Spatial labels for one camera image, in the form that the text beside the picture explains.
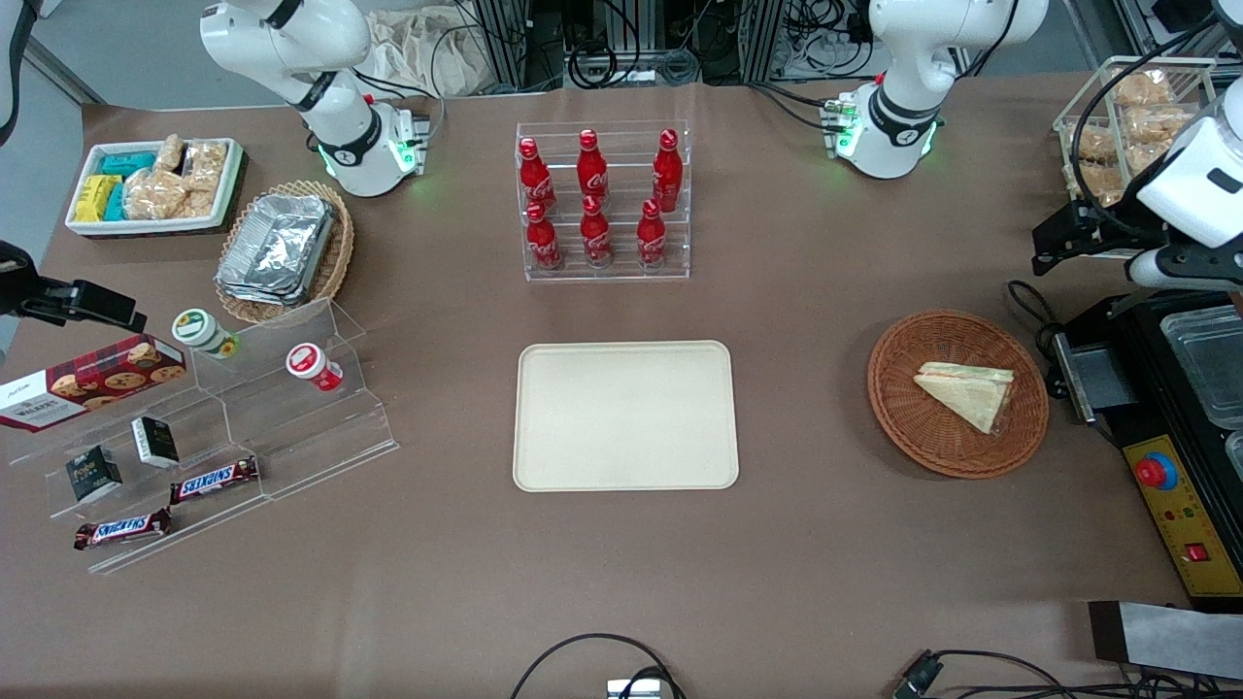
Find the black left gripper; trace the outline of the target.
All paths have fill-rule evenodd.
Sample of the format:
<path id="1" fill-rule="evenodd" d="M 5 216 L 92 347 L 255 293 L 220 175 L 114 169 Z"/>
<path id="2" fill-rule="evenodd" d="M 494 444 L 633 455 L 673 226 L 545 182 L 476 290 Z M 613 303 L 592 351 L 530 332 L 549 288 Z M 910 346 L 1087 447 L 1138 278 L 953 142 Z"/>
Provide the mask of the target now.
<path id="1" fill-rule="evenodd" d="M 1044 276 L 1068 257 L 1103 255 L 1114 250 L 1156 250 L 1166 245 L 1161 216 L 1139 199 L 1122 199 L 1103 211 L 1088 201 L 1064 208 L 1069 225 L 1038 225 L 1030 230 L 1030 274 Z"/>

